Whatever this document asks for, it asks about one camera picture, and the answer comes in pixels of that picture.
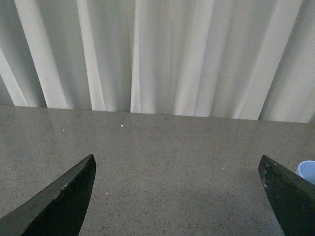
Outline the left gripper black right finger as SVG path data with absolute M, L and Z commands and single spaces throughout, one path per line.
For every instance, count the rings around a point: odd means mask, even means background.
M 315 234 L 315 185 L 263 155 L 259 175 L 273 213 L 286 236 Z

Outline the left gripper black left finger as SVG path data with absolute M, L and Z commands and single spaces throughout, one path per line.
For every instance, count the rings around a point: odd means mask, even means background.
M 30 200 L 1 218 L 2 236 L 77 236 L 84 222 L 96 174 L 88 155 Z

